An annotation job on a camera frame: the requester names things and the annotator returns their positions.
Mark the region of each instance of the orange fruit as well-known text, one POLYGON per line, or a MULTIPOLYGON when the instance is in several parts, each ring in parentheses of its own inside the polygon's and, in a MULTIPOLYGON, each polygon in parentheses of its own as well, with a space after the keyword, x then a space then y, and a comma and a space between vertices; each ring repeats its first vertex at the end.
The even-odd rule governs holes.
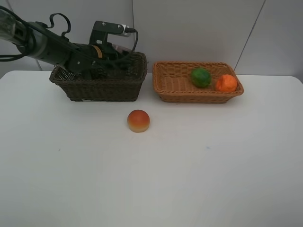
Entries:
POLYGON ((233 92, 237 88, 237 80, 229 74, 220 76, 216 83, 216 91, 233 92))

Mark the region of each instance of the table surface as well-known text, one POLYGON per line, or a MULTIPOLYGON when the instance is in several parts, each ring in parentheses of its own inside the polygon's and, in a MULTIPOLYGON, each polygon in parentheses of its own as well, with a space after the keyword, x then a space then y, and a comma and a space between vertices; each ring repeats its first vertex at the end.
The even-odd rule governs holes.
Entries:
POLYGON ((239 76, 226 104, 71 102, 50 72, 0 80, 0 226, 303 226, 303 84, 239 76), (151 125, 133 133, 134 109, 151 125))

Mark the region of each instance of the green fruit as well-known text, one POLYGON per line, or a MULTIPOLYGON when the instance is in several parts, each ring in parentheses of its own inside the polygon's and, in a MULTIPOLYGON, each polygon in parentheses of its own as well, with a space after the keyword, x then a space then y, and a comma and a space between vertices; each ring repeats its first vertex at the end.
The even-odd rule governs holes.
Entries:
POLYGON ((212 83, 212 76, 209 71, 197 68, 191 72, 191 81, 196 87, 205 88, 212 83))

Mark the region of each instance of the basket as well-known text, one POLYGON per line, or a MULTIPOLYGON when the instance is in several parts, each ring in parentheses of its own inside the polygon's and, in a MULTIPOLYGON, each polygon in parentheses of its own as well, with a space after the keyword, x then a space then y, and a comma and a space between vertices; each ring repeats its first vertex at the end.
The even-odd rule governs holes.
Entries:
POLYGON ((138 52, 132 55, 132 61, 131 67, 118 72, 121 79, 117 79, 117 71, 112 71, 113 79, 102 68, 90 71, 92 78, 101 79, 77 79, 80 74, 55 67, 49 80, 60 86, 72 101, 135 101, 147 73, 147 61, 145 55, 138 52))
POLYGON ((226 103, 244 92, 232 68, 221 62, 158 61, 153 65, 153 88, 163 101, 172 103, 226 103), (212 75, 212 84, 207 88, 197 88, 191 82, 191 71, 199 67, 212 75), (223 74, 238 81, 234 92, 215 91, 215 83, 223 74))

